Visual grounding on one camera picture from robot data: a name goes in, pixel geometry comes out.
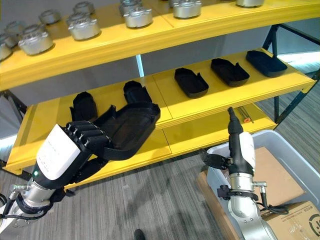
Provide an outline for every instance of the metal canister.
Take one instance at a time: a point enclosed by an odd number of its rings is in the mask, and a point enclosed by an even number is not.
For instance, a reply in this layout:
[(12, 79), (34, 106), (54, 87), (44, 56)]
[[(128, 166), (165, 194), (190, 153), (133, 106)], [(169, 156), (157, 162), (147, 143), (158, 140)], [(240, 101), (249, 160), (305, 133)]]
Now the metal canister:
[(97, 19), (92, 19), (89, 14), (77, 12), (67, 19), (68, 30), (74, 40), (86, 40), (101, 33)]
[(55, 9), (49, 9), (39, 15), (39, 19), (43, 24), (55, 24), (60, 21), (61, 15)]
[(18, 36), (26, 28), (27, 24), (24, 21), (12, 21), (5, 26), (5, 33), (11, 36)]
[(180, 0), (173, 3), (173, 15), (176, 18), (188, 19), (201, 14), (201, 1)]
[(82, 1), (78, 2), (74, 7), (73, 11), (75, 13), (88, 13), (93, 14), (95, 12), (95, 7), (92, 2), (89, 1)]
[(128, 13), (130, 10), (142, 7), (141, 0), (121, 0), (119, 5), (119, 11), (121, 16)]
[(7, 33), (0, 34), (0, 44), (5, 43), (9, 48), (13, 48), (18, 44), (18, 38)]
[(258, 7), (264, 4), (265, 0), (236, 0), (235, 4), (245, 8)]
[(12, 54), (12, 50), (4, 42), (0, 43), (0, 61), (5, 60)]
[(19, 47), (31, 56), (40, 54), (54, 45), (43, 25), (33, 24), (26, 27), (21, 34), (21, 38), (18, 43)]
[(123, 15), (128, 28), (141, 28), (152, 23), (152, 10), (137, 7)]

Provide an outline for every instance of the shelving unit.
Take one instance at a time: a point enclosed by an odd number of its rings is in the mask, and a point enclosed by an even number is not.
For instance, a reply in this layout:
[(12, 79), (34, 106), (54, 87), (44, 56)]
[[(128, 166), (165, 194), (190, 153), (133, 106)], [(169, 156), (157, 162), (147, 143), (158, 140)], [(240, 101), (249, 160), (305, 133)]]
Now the shelving unit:
[(145, 0), (153, 10), (153, 23), (129, 29), (118, 4), (96, 9), (102, 33), (87, 41), (74, 41), (65, 21), (48, 30), (55, 47), (37, 56), (27, 56), (17, 47), (0, 64), (0, 91), (59, 74), (124, 59), (197, 40), (272, 24), (320, 17), (319, 0), (265, 0), (263, 6), (243, 8), (235, 1), (202, 0), (201, 15), (178, 20), (168, 2)]
[[(254, 104), (245, 108), (252, 115), (253, 121), (243, 124), (245, 131), (255, 133), (264, 129), (273, 129), (276, 124)], [(141, 149), (130, 159), (110, 161), (96, 174), (84, 181), (69, 184), (65, 189), (74, 188), (99, 179), (104, 179), (132, 169), (160, 162), (181, 154), (196, 151), (200, 148), (216, 145), (227, 141), (229, 133), (227, 111), (217, 113), (172, 127), (155, 130)]]
[[(195, 73), (200, 72), (209, 85), (206, 95), (197, 99), (185, 96), (174, 79), (174, 69), (135, 79), (146, 86), (152, 101), (161, 109), (155, 131), (132, 158), (110, 161), (93, 176), (66, 188), (223, 143), (229, 136), (228, 107), (245, 106), (254, 121), (243, 124), (247, 132), (275, 128), (276, 124), (253, 103), (296, 90), (308, 91), (315, 81), (291, 66), (279, 77), (263, 76), (245, 60), (245, 55), (245, 52), (240, 52), (222, 57), (234, 64), (239, 62), (250, 74), (248, 82), (240, 87), (229, 87), (223, 83), (210, 69), (210, 60), (184, 66)], [(126, 104), (124, 85), (125, 82), (120, 82), (88, 91), (96, 102), (98, 115), (111, 104), (117, 109)], [(5, 167), (7, 171), (19, 174), (23, 168), (35, 164), (37, 151), (54, 124), (64, 126), (71, 121), (69, 107), (75, 96), (64, 96), (28, 108)]]

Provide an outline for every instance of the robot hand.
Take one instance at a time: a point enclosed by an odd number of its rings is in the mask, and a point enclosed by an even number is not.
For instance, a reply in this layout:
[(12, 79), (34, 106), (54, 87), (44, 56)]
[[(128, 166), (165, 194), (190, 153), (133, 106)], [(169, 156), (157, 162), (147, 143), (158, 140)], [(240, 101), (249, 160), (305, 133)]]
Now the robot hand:
[[(0, 208), (1, 239), (14, 239), (16, 231), (43, 217), (66, 193), (65, 185), (80, 182), (108, 162), (104, 147), (112, 147), (105, 132), (89, 121), (55, 125), (36, 155), (27, 185), (12, 185), (7, 203)], [(92, 154), (97, 158), (89, 160)]]
[(261, 218), (256, 203), (258, 196), (254, 187), (260, 187), (262, 204), (268, 208), (266, 199), (266, 182), (254, 182), (256, 157), (254, 141), (248, 132), (244, 132), (232, 107), (228, 109), (230, 122), (229, 150), (230, 157), (208, 154), (205, 150), (200, 155), (206, 165), (216, 169), (227, 169), (230, 174), (230, 185), (222, 185), (217, 189), (218, 196), (228, 202), (231, 216), (237, 221), (246, 240), (276, 240), (271, 227)]

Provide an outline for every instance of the plastic storage bin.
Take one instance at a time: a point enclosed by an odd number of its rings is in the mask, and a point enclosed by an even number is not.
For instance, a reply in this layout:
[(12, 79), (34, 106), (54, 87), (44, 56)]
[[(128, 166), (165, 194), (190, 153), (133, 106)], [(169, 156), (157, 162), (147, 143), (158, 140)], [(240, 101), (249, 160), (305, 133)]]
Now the plastic storage bin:
[[(318, 210), (320, 210), (320, 174), (279, 133), (272, 130), (263, 130), (252, 136), (254, 148), (267, 148), (305, 191), (305, 194), (302, 194), (287, 203), (311, 201)], [(227, 142), (222, 145), (214, 146), (207, 152), (228, 157), (230, 156), (229, 143)], [(231, 187), (221, 170), (212, 167), (209, 167), (206, 180), (218, 199), (217, 189), (220, 185), (228, 185)], [(279, 187), (285, 188), (286, 186), (283, 186), (282, 183), (279, 182)], [(244, 239), (238, 223), (229, 213), (228, 201), (219, 199), (219, 202), (240, 239)]]

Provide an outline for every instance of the gray carpet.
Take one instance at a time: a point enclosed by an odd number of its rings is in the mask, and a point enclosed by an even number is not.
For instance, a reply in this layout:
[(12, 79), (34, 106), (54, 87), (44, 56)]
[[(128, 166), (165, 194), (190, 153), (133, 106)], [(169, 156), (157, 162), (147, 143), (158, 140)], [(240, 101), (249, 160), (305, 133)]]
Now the gray carpet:
[[(294, 93), (281, 97), (285, 106)], [(320, 170), (320, 85), (276, 129)], [(273, 101), (259, 103), (273, 116)], [(18, 240), (220, 240), (217, 223), (196, 185), (204, 164), (185, 155), (76, 188)], [(0, 191), (23, 180), (0, 171)]]

